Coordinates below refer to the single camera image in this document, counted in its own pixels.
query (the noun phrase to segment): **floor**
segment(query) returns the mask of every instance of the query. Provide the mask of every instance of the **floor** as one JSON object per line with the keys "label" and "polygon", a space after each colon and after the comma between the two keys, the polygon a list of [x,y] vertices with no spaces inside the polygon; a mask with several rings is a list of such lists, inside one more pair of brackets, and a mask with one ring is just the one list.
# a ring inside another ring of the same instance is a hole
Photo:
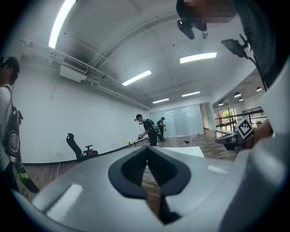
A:
{"label": "floor", "polygon": [[[203,135],[196,135],[195,138],[192,136],[166,138],[165,142],[159,143],[160,147],[185,147],[185,146],[199,146],[202,150],[205,158],[230,160],[234,161],[237,154],[233,151],[227,151],[223,145],[215,143],[217,137],[223,136],[224,134],[219,132],[212,132],[204,130]],[[147,140],[141,141],[137,144],[138,146],[149,145]],[[75,165],[77,162],[57,165],[43,165],[43,166],[27,166],[26,170],[30,178],[35,182],[38,188],[43,189],[49,183],[54,181],[57,176],[61,176]],[[19,186],[19,191],[29,201],[33,199],[35,194],[29,192],[25,186],[20,182],[19,178],[16,178]],[[150,170],[147,168],[143,175],[142,187],[147,191],[148,198],[147,203],[150,209],[155,215],[159,213],[160,204],[160,189],[158,184],[150,182]]]}

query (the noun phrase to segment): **frosted glass panel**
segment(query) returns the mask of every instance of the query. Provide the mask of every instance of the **frosted glass panel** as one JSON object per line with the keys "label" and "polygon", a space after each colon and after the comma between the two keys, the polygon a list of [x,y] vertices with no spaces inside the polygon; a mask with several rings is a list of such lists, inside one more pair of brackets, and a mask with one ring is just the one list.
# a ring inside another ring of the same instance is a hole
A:
{"label": "frosted glass panel", "polygon": [[150,119],[157,123],[165,118],[164,137],[203,134],[203,121],[199,105],[184,106],[166,111],[150,113]]}

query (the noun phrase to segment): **small yellow stool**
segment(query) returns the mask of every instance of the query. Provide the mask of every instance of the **small yellow stool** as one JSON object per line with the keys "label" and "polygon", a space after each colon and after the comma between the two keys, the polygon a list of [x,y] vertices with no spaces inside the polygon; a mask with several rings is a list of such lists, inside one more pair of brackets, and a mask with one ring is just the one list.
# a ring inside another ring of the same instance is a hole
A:
{"label": "small yellow stool", "polygon": [[135,144],[135,147],[137,146],[136,145],[136,141],[137,140],[125,140],[125,141],[123,141],[123,143],[128,143],[129,144],[129,148],[130,148],[131,143],[134,143]]}

